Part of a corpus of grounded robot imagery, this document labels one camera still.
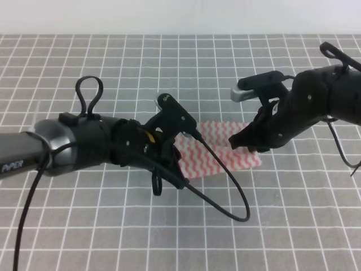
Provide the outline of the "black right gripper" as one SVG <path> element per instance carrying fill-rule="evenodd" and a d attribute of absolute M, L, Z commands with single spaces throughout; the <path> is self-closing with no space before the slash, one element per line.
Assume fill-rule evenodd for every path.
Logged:
<path fill-rule="evenodd" d="M 283 98 L 262 106 L 248 127 L 228 141 L 233 150 L 247 147 L 249 152 L 264 153 L 284 146 L 323 116 L 322 108 L 306 96 Z"/>

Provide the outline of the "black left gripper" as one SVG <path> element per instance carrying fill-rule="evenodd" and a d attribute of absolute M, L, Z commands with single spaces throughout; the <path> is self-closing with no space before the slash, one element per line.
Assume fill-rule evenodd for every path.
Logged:
<path fill-rule="evenodd" d="M 174 142 L 164 141 L 162 132 L 149 131 L 136 120 L 119 119 L 112 128 L 112 163 L 151 172 L 155 196 L 161 195 L 163 180 L 182 189 L 181 154 Z"/>

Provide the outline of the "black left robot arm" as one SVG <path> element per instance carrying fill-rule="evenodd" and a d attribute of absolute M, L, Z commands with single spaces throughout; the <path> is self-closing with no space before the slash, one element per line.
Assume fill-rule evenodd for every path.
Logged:
<path fill-rule="evenodd" d="M 33 130 L 1 134 L 1 177 L 45 165 L 45 175 L 59 176 L 109 163 L 152 173 L 155 195 L 161 180 L 177 189 L 189 183 L 180 166 L 175 138 L 181 124 L 157 114 L 146 124 L 115 117 L 78 117 L 62 113 L 41 120 Z"/>

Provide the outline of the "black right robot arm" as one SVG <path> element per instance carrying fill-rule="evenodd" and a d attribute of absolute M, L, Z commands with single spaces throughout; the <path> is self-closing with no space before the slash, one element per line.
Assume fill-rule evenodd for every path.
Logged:
<path fill-rule="evenodd" d="M 242 78 L 231 89 L 234 102 L 258 98 L 262 104 L 253 121 L 228 139 L 232 149 L 280 148 L 327 116 L 360 124 L 360 63 L 328 42 L 319 48 L 341 64 L 298 73 L 290 90 L 283 85 L 289 76 L 279 71 Z"/>

